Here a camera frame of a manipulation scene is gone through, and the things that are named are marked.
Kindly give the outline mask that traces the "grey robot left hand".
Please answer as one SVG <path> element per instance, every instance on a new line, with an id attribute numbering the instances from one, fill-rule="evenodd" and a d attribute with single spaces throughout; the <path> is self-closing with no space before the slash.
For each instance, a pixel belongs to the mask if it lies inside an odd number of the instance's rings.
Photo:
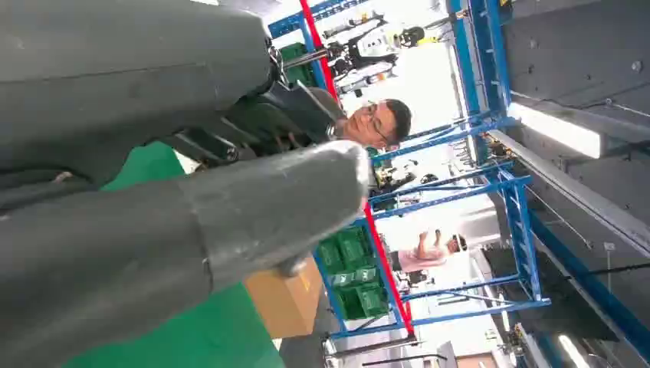
<path id="1" fill-rule="evenodd" d="M 158 327 L 351 223 L 369 157 L 263 21 L 196 1 L 1 3 L 1 365 Z"/>

